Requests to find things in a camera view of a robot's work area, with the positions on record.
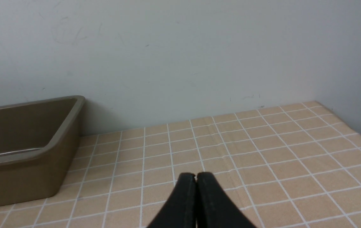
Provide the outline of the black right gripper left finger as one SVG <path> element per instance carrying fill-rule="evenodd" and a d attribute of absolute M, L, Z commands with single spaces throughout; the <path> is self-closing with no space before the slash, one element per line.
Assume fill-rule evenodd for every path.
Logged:
<path fill-rule="evenodd" d="M 192 173 L 181 173 L 169 198 L 148 228 L 196 227 L 196 180 Z"/>

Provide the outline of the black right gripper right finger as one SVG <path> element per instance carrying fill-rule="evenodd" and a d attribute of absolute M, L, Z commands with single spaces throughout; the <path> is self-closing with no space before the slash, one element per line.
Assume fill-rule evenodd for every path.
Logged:
<path fill-rule="evenodd" d="M 227 196 L 213 173 L 198 173 L 196 183 L 198 228 L 256 227 Z"/>

